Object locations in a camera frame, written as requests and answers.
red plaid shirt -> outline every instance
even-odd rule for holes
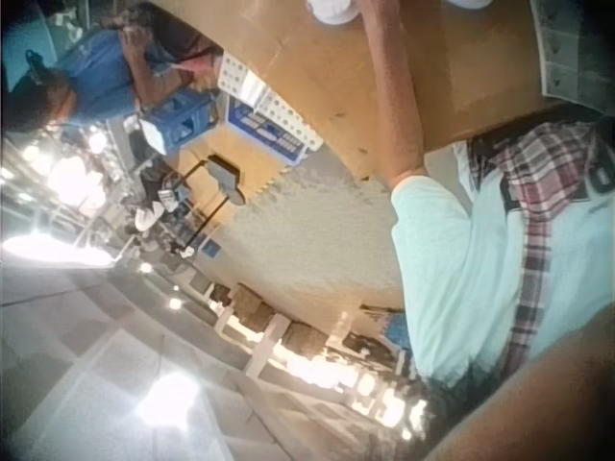
[[[593,124],[545,123],[491,159],[470,158],[475,185],[499,168],[519,201],[526,225],[520,289],[502,357],[504,376],[523,365],[540,328],[551,261],[553,219],[584,187],[596,156]]]

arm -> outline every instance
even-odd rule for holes
[[[120,33],[122,50],[135,81],[136,97],[143,108],[155,106],[180,86],[191,82],[191,74],[172,69],[162,76],[155,76],[145,60],[145,47],[151,40],[144,30]]]
[[[423,130],[407,64],[398,0],[361,0],[380,109],[381,168],[394,188],[427,175]]]
[[[596,459],[612,430],[614,399],[612,305],[512,377],[428,459]]]

blue crate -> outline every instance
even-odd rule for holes
[[[229,96],[227,122],[287,165],[299,163],[306,152],[302,141],[233,96]]]
[[[148,143],[165,156],[173,156],[188,142],[215,126],[210,113],[215,104],[210,91],[180,88],[150,110],[141,121]]]
[[[210,257],[211,259],[214,259],[218,255],[218,253],[220,253],[220,250],[220,245],[218,245],[213,240],[208,240],[205,243],[205,246],[201,249],[201,252],[206,256]]]

ceiling light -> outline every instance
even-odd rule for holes
[[[65,204],[79,206],[90,193],[95,191],[102,179],[101,173],[95,171],[86,173],[84,161],[74,156],[63,158],[54,166],[47,179],[47,185],[58,193],[60,200]]]
[[[87,140],[92,154],[101,154],[107,147],[108,140],[104,133],[96,132]]]
[[[32,169],[41,176],[49,175],[51,168],[54,165],[54,160],[49,154],[38,154],[31,162]]]
[[[367,397],[372,393],[375,386],[376,380],[374,377],[371,375],[365,375],[358,384],[357,390],[362,396]]]
[[[139,266],[138,270],[141,271],[143,274],[150,274],[154,270],[154,268],[149,262],[143,262]]]
[[[414,431],[423,430],[423,414],[425,413],[425,408],[427,407],[426,400],[419,400],[416,405],[414,405],[410,409],[410,424],[412,425],[412,429]]]
[[[169,309],[180,310],[182,308],[182,300],[178,298],[171,298],[169,300]]]
[[[17,198],[23,202],[31,202],[34,200],[34,198],[32,197],[32,195],[28,195],[25,192],[19,192],[17,194]]]
[[[402,420],[404,416],[404,410],[406,409],[406,403],[397,397],[395,397],[395,391],[393,388],[388,388],[382,396],[382,402],[386,405],[384,413],[376,419],[380,421],[386,427],[393,427]]]
[[[185,427],[198,391],[197,383],[181,373],[164,376],[154,383],[136,412],[148,425]]]
[[[2,248],[25,259],[41,262],[77,262],[86,266],[102,267],[113,262],[111,255],[97,248],[76,248],[47,233],[33,232],[6,240]]]
[[[5,180],[10,181],[15,177],[15,174],[11,170],[3,166],[2,169],[0,170],[0,176],[2,176],[2,178],[4,178]]]
[[[31,146],[26,147],[21,153],[21,156],[23,156],[23,159],[26,160],[27,162],[31,162],[36,157],[38,157],[38,154],[40,154],[40,149],[38,148],[38,146],[33,144]]]

table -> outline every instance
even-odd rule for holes
[[[376,171],[378,114],[361,20],[320,24],[302,0],[155,0],[278,92],[356,178]],[[527,0],[465,11],[402,0],[401,20],[428,151],[544,109]]]

